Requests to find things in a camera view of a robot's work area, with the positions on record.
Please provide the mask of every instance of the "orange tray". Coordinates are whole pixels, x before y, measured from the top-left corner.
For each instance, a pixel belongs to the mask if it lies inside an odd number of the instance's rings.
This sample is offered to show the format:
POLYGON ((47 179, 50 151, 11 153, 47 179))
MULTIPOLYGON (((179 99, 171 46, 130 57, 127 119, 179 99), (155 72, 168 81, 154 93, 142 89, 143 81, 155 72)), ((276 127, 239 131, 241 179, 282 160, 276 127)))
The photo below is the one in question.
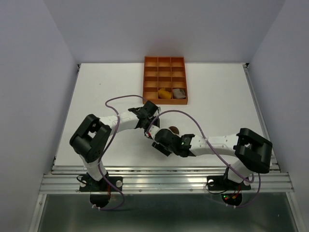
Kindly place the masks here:
POLYGON ((183 57, 145 57, 143 97, 154 104, 187 105, 188 91, 183 57), (185 99, 160 99, 158 90, 165 88, 185 91, 185 99))

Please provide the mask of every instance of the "white wall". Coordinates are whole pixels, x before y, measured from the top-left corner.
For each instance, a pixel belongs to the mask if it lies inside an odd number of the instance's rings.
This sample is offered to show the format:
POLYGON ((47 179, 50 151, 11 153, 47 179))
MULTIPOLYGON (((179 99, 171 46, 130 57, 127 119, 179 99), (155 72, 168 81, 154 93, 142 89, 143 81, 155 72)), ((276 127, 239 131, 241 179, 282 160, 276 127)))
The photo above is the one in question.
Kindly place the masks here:
POLYGON ((0 225, 28 231, 76 63, 42 0, 0 2, 0 225))
POLYGON ((309 1, 287 0, 249 71, 277 159, 309 227, 309 1))
POLYGON ((284 0, 45 0, 78 62, 249 62, 284 0))

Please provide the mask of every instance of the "metal bar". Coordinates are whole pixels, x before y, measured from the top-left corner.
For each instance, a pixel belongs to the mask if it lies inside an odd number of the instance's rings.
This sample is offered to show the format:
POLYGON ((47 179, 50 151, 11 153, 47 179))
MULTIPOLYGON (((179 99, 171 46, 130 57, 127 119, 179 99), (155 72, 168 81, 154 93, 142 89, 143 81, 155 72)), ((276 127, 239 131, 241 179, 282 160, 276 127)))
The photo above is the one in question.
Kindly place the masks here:
MULTIPOLYGON (((131 172, 130 176, 123 175, 124 194, 168 194, 168 193, 208 193, 205 190, 207 176, 211 173, 199 174, 191 172, 187 174, 158 174, 148 172, 140 175, 138 172, 131 172)), ((288 174, 269 173, 261 175, 261 192, 293 192, 293 186, 288 174)), ((251 185, 256 192, 258 181, 251 185)), ((45 175, 42 180, 40 194, 89 194, 79 192, 79 182, 75 175, 45 175)))
POLYGON ((251 92, 251 96, 252 96, 252 99, 253 99, 253 102, 254 102, 254 106, 255 106, 255 109, 256 109, 256 112, 257 112, 257 116, 258 116, 259 121, 260 121, 260 125, 261 125, 261 128, 262 128, 263 135, 266 139, 270 140, 269 133, 268 133, 268 130, 267 130, 267 127, 266 127, 266 123, 264 121, 264 117, 263 117, 260 105, 258 103, 256 94, 255 94, 255 90, 253 88, 253 84, 251 82, 251 78, 250 78, 250 74, 249 74, 249 70, 248 70, 247 65, 243 64, 243 69, 244 69, 244 72, 245 72, 245 75, 246 75, 246 78, 247 78, 248 86, 249 86, 249 89, 250 89, 250 92, 251 92))
MULTIPOLYGON (((277 165, 277 160, 271 159, 272 166, 270 167, 271 171, 279 171, 279 166, 277 165)), ((110 171, 162 171, 165 170, 167 172, 193 172, 193 171, 205 171, 205 172, 214 172, 214 171, 224 171, 226 169, 225 166, 214 166, 214 167, 135 167, 135 166, 105 166, 108 172, 110 171)), ((66 172, 86 172, 86 168, 84 166, 53 166, 51 174, 65 174, 66 172)))
POLYGON ((43 214, 43 209, 46 201, 46 194, 39 194, 37 202, 35 204, 34 212, 32 215, 29 232, 37 232, 40 225, 40 220, 43 214))
POLYGON ((296 200, 295 193, 294 192, 287 192, 286 196, 288 198, 288 201, 289 201, 289 204, 290 204, 290 207, 291 207, 291 211, 292 211, 292 214, 293 214, 293 217, 294 217, 294 221, 295 221, 295 224, 297 226, 298 231, 299 232, 306 232, 307 227, 305 225, 304 218, 301 214, 298 202, 296 200))

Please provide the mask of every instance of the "gray object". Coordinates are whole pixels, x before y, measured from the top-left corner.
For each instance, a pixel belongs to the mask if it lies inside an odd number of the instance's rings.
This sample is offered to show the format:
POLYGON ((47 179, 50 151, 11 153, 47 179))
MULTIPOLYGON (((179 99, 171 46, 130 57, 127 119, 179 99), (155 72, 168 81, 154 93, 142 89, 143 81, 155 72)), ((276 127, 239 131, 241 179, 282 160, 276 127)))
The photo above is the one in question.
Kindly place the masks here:
POLYGON ((183 89, 175 88, 173 89, 173 97, 174 99, 185 99, 186 95, 183 89))

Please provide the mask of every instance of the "metal frame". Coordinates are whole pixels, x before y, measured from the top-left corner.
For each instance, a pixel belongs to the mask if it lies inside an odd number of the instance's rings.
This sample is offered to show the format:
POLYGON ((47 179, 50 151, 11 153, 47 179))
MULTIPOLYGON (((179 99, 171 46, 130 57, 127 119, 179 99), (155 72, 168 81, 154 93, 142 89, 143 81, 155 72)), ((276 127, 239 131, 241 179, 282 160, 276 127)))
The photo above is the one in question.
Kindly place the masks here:
POLYGON ((46 194, 39 194, 38 196, 37 202, 35 203, 35 208, 34 208, 32 220, 31 220, 31 224, 29 227, 29 232, 36 232, 39 229, 46 197, 47 197, 46 194))
MULTIPOLYGON (((110 176, 122 176, 122 192, 124 194, 201 194, 208 193, 205 190, 206 183, 212 175, 223 174, 224 170, 209 170, 208 168, 183 168, 182 170, 161 169, 153 170, 147 168, 117 168, 106 167, 110 176)), ((286 173, 271 172, 261 175, 261 192, 293 192, 292 182, 286 173)), ((79 191, 80 183, 76 175, 54 174, 45 175, 42 180, 40 194, 89 194, 79 191)), ((256 192, 258 180, 251 184, 252 190, 256 192)))
MULTIPOLYGON (((248 68, 243 65, 253 102, 261 124, 265 138, 269 134, 261 113, 255 91, 250 81, 248 68)), ((293 213, 297 229, 306 231, 306 226, 295 198, 294 188, 288 173, 281 173, 275 155, 271 159, 272 166, 269 174, 261 175, 261 192, 286 192, 291 211, 293 213)), ((223 174, 224 166, 219 167, 106 167, 109 175, 121 175, 124 194, 207 194, 205 185, 207 176, 223 174)), ((86 172, 83 166, 53 166, 51 172, 42 179, 38 200, 32 217, 29 231, 36 232, 47 194, 88 194, 79 192, 77 174, 86 172)), ((252 190, 256 192, 258 181, 252 184, 252 190)))

